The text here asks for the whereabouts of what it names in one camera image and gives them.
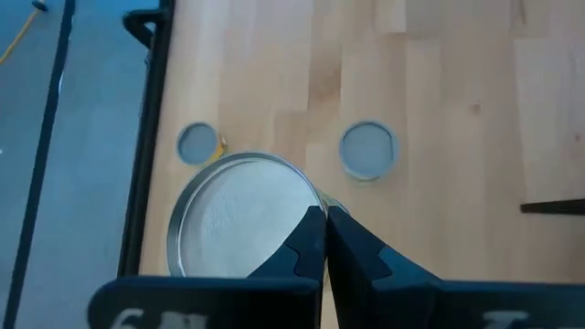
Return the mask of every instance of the black metal frame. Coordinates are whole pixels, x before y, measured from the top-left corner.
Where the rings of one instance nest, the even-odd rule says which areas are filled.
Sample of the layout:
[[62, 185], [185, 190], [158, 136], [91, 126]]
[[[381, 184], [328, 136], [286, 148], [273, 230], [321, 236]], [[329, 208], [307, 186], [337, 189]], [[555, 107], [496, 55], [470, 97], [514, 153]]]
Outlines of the black metal frame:
[[[153, 170], [158, 120], [165, 88], [166, 62], [171, 43], [174, 12], [175, 0], [160, 0], [159, 8], [134, 10], [123, 19], [126, 29], [150, 51], [118, 264], [119, 277], [138, 274], [140, 266], [144, 220]], [[146, 27], [147, 23], [155, 24], [154, 32]]]
[[585, 216], [585, 199], [535, 202], [520, 205], [525, 214], [557, 214]]

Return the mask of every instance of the wooden surface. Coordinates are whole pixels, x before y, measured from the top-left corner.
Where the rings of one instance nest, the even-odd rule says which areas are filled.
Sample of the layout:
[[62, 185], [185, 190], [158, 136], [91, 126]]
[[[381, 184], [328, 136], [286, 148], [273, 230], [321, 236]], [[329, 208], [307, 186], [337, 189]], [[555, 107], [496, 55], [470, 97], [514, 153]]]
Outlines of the wooden surface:
[[[178, 0], [141, 273], [166, 273], [196, 172], [176, 137], [204, 121], [232, 152], [287, 158], [440, 277], [585, 281], [585, 219], [518, 211], [585, 196], [585, 1], [519, 1]], [[401, 148], [370, 184], [337, 156], [363, 119]]]

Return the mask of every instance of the black bar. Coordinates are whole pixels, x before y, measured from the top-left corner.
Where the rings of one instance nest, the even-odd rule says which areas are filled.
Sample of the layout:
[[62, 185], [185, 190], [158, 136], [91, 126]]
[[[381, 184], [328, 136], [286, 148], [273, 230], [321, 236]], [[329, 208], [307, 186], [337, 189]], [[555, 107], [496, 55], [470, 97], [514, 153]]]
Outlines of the black bar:
[[30, 256], [30, 248], [33, 243], [35, 224], [37, 223], [38, 202], [40, 201], [45, 170], [47, 169], [48, 151], [57, 107], [59, 105], [59, 84], [63, 69], [65, 68], [65, 61], [67, 60], [69, 36], [71, 34], [71, 19], [74, 13], [75, 0], [66, 0], [63, 7], [63, 17], [61, 18], [57, 50], [53, 60], [53, 70], [51, 71], [51, 79], [48, 84], [45, 114], [41, 124], [40, 136], [38, 137], [35, 166], [30, 180], [30, 188], [28, 189], [25, 217], [22, 223], [22, 230], [20, 231], [15, 267], [12, 270], [12, 281], [10, 282], [10, 292], [8, 293], [8, 301], [6, 303], [4, 328], [15, 327], [20, 297], [22, 295], [25, 277], [27, 276], [28, 257]]
[[158, 22], [152, 39], [153, 48], [149, 54], [149, 68], [144, 88], [132, 182], [118, 264], [119, 277], [138, 274], [140, 267], [144, 221], [153, 170], [158, 119], [165, 87], [166, 60], [171, 42], [175, 0], [161, 0], [160, 6], [165, 9], [166, 21], [164, 23]]
[[556, 214], [585, 216], [585, 199], [536, 202], [520, 205], [524, 214]]

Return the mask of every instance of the metal disc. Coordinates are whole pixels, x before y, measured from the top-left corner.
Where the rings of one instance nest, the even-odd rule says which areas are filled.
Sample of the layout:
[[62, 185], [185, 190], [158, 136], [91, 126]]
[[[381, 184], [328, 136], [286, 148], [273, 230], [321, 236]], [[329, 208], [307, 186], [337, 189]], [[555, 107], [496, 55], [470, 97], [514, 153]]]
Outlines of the metal disc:
[[384, 175], [398, 158], [398, 138], [379, 122], [358, 122], [341, 138], [339, 155], [345, 170], [360, 180]]
[[172, 275], [244, 278], [286, 240], [309, 206], [324, 204], [285, 160], [230, 154], [199, 172], [179, 197], [167, 240]]

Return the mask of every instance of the round metal lid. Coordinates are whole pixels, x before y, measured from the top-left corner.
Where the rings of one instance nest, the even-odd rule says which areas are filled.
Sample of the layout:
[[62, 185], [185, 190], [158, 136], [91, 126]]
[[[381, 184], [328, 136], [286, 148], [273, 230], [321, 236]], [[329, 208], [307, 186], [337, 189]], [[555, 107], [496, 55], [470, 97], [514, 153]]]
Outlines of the round metal lid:
[[167, 240], [172, 275], [245, 278], [323, 204], [307, 178], [270, 154], [230, 154], [179, 197]]
[[384, 175], [398, 159], [398, 139], [379, 122], [357, 122], [341, 138], [339, 155], [346, 171], [358, 179]]

